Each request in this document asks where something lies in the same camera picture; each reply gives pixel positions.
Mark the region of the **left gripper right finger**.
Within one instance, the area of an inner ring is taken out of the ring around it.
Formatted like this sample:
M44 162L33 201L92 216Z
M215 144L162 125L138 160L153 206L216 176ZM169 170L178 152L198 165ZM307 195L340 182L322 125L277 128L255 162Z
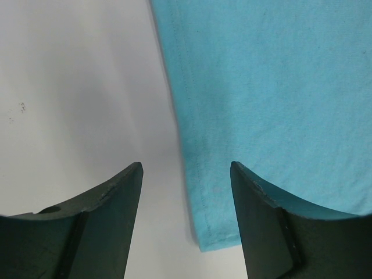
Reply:
M240 162L231 188L249 278L370 278L371 216L325 208Z

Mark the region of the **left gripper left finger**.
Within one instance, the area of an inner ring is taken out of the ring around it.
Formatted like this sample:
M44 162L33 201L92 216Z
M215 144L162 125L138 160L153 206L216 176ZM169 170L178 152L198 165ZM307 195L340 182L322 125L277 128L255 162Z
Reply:
M143 168L133 163L74 198L1 217L2 278L123 278Z

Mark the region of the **teal polo shirt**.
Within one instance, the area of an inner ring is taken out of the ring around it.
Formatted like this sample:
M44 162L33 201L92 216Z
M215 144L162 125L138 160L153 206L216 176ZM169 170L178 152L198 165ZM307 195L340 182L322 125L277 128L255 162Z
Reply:
M371 212L370 1L152 1L201 251L239 245L230 165Z

